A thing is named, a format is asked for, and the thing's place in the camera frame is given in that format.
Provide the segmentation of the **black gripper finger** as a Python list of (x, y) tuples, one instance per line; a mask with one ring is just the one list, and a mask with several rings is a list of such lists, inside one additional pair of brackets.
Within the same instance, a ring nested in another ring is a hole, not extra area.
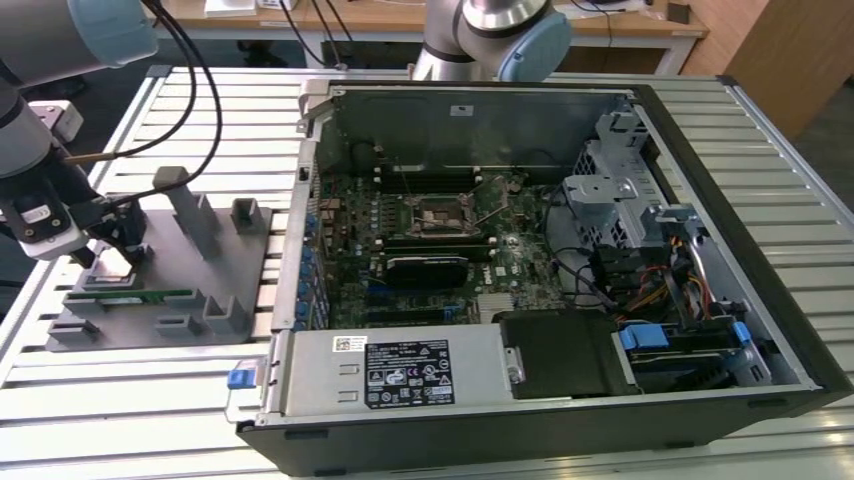
[(93, 266), (100, 254), (106, 249), (106, 228), (92, 227), (81, 231), (84, 246), (69, 253), (72, 260), (84, 268)]
[(112, 208), (98, 225), (98, 239), (110, 246), (130, 265), (144, 256), (145, 214), (137, 200)]

